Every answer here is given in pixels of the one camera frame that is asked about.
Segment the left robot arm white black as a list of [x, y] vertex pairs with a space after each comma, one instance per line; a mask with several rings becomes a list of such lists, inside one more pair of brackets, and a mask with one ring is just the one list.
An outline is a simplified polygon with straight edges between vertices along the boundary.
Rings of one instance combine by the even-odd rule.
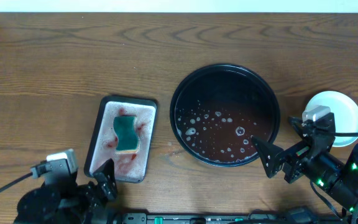
[[67, 159], [45, 161], [31, 168], [43, 177], [41, 187], [26, 193], [17, 204], [14, 223], [120, 223], [119, 212], [107, 208], [117, 199], [114, 161], [108, 159], [96, 169], [95, 182], [79, 185], [77, 171]]

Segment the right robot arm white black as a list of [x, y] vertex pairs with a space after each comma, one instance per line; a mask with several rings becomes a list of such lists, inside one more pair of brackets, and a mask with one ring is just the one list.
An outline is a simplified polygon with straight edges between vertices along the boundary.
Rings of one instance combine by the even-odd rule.
[[[336, 132], [334, 113], [327, 112], [319, 118], [301, 120], [290, 117], [288, 122], [301, 138], [300, 142], [284, 150], [256, 136], [251, 141], [263, 163], [267, 177], [284, 172], [289, 184], [307, 177], [313, 190], [321, 189], [342, 206], [339, 218], [350, 216], [347, 221], [358, 222], [358, 143], [346, 162], [331, 153], [334, 140], [342, 133]], [[358, 137], [358, 133], [349, 133]]]

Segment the green scrubbing sponge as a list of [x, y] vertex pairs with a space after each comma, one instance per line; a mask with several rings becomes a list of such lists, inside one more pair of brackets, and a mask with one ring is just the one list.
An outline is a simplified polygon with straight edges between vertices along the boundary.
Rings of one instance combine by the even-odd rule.
[[135, 116], [118, 116], [114, 118], [113, 129], [117, 136], [117, 152], [129, 153], [137, 150], [139, 138], [135, 131], [136, 120]]

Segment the mint plate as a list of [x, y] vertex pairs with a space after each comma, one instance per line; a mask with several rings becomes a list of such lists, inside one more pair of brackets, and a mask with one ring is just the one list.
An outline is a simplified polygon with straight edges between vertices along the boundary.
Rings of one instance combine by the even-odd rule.
[[306, 108], [315, 105], [330, 107], [337, 133], [358, 133], [358, 105], [347, 95], [338, 91], [323, 91], [312, 97]]

